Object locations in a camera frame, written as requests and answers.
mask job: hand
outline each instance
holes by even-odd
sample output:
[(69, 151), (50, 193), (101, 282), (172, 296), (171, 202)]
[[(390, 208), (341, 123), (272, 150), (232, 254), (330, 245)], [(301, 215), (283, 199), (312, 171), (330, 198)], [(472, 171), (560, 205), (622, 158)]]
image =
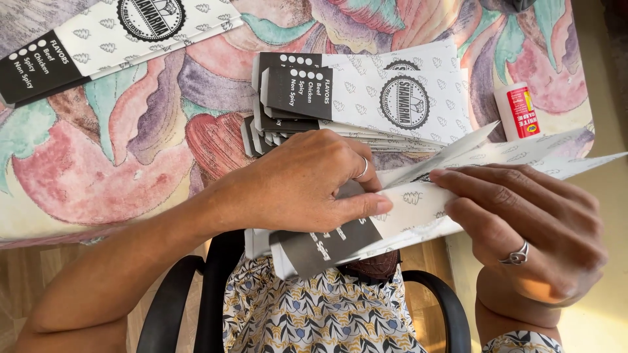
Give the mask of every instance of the hand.
[[(356, 179), (365, 168), (364, 176)], [(336, 200), (350, 179), (367, 192)], [(201, 209), (212, 204), (218, 215), (207, 219), (222, 230), (241, 228), (328, 232), (354, 219), (385, 214), (392, 203), (381, 190), (371, 149), (328, 129), (292, 136), (244, 168), (232, 171), (197, 197)]]
[[(486, 266), (478, 298), (489, 309), (502, 315), (512, 310), (496, 300), (509, 293), (545, 307), (571, 305), (602, 277), (608, 255), (599, 204), (584, 190), (527, 165), (434, 170), (430, 179), (460, 196), (445, 211), (467, 231), (475, 257)], [(520, 250), (524, 239), (526, 263), (499, 262)]]

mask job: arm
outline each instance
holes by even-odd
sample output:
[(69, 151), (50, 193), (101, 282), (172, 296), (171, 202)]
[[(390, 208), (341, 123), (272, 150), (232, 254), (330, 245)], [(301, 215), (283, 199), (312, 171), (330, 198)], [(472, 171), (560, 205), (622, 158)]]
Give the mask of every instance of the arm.
[(221, 232), (242, 228), (328, 232), (386, 213), (390, 201), (371, 165), (356, 179), (367, 193), (336, 200), (364, 171), (370, 149), (329, 130), (298, 134), (195, 197), (129, 225), (64, 268), (35, 306), (18, 352), (124, 352), (126, 315), (155, 279)]
[[(526, 165), (435, 170), (430, 178), (460, 196), (445, 210), (484, 265), (475, 304), (482, 344), (517, 330), (560, 341), (560, 308), (582, 298), (608, 260), (597, 200)], [(499, 262), (524, 239), (527, 262)]]

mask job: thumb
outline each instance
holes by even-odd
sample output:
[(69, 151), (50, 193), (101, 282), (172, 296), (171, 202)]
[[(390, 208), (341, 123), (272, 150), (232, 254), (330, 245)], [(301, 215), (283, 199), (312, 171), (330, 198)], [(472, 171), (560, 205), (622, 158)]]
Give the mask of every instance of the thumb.
[(334, 201), (336, 212), (343, 224), (372, 215), (380, 215), (393, 209), (393, 203), (383, 195), (363, 193)]

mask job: black chair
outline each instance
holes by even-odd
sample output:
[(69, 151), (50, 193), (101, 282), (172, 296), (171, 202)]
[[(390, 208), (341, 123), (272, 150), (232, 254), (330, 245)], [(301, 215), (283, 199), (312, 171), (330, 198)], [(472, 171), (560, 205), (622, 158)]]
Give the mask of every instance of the black chair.
[[(244, 231), (223, 233), (212, 239), (207, 262), (200, 256), (180, 259), (168, 272), (144, 321), (138, 353), (174, 353), (181, 318), (194, 271), (203, 275), (194, 353), (224, 351), (222, 305), (229, 275), (244, 252)], [(453, 290), (438, 277), (423, 271), (403, 271), (404, 281), (426, 286), (438, 300), (445, 318), (446, 353), (471, 352), (467, 316)]]

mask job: floral print fabric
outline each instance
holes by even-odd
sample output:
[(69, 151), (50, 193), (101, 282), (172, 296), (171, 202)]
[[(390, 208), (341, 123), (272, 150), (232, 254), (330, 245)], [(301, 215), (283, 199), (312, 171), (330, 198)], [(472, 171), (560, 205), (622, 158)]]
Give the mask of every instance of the floral print fabric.
[[(383, 285), (367, 286), (335, 268), (283, 281), (273, 273), (272, 258), (243, 256), (225, 289), (225, 353), (427, 353), (415, 338), (404, 298), (399, 266)], [(484, 352), (562, 350), (542, 335), (519, 332), (491, 341)]]

